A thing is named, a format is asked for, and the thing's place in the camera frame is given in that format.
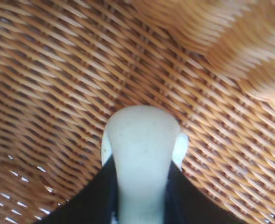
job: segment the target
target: black fabric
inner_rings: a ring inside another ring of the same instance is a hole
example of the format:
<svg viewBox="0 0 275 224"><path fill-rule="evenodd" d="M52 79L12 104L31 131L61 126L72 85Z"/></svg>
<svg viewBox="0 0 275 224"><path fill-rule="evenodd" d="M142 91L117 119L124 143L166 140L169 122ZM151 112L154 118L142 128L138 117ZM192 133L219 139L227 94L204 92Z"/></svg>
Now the black fabric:
<svg viewBox="0 0 275 224"><path fill-rule="evenodd" d="M75 197L37 224L110 224L117 207L117 178L113 157Z"/></svg>
<svg viewBox="0 0 275 224"><path fill-rule="evenodd" d="M117 209L113 157L72 200L37 224L110 224ZM172 162L165 197L165 224L244 224L217 207L193 186Z"/></svg>

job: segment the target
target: wicker weave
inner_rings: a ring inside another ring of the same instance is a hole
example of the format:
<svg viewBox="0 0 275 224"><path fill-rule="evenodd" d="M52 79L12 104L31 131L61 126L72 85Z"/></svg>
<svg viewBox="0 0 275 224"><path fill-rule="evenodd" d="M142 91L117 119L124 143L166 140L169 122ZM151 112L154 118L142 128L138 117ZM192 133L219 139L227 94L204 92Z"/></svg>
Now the wicker weave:
<svg viewBox="0 0 275 224"><path fill-rule="evenodd" d="M256 99L275 98L275 0L130 2L148 23L204 55L214 74L239 80Z"/></svg>
<svg viewBox="0 0 275 224"><path fill-rule="evenodd" d="M0 1L0 224L74 196L101 167L107 119L139 104L180 120L204 194L275 224L275 111L213 71L131 5Z"/></svg>

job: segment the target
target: white plastic object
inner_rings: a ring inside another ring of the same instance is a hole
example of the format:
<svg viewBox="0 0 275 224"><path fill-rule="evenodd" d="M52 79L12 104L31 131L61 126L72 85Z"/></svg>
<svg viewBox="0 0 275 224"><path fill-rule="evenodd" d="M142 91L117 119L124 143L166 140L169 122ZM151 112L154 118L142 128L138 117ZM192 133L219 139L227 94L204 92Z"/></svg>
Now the white plastic object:
<svg viewBox="0 0 275 224"><path fill-rule="evenodd" d="M155 107L127 107L110 118L103 134L102 163L113 154L120 224L163 223L173 149L181 168L187 144L173 116Z"/></svg>

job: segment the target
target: brown wicker surface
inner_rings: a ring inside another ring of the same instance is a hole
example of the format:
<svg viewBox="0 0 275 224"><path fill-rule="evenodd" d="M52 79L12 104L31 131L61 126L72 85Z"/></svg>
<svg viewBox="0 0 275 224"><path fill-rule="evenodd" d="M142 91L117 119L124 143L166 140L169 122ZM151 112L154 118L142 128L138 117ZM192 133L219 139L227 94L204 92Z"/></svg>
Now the brown wicker surface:
<svg viewBox="0 0 275 224"><path fill-rule="evenodd" d="M256 99L275 98L275 0L129 0Z"/></svg>
<svg viewBox="0 0 275 224"><path fill-rule="evenodd" d="M66 2L0 1L0 224L75 195L101 167L108 117L136 104L181 121L202 192L275 224L275 111L132 6Z"/></svg>

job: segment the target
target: rattan strand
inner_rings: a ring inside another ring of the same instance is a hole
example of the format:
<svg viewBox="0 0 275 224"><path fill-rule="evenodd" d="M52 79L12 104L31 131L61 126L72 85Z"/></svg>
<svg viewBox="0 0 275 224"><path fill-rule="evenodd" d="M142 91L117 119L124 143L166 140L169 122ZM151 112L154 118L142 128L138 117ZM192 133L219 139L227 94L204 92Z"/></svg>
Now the rattan strand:
<svg viewBox="0 0 275 224"><path fill-rule="evenodd" d="M108 117L170 111L184 174L248 223L275 224L275 111L130 5L0 1L0 224L31 223L99 171Z"/></svg>

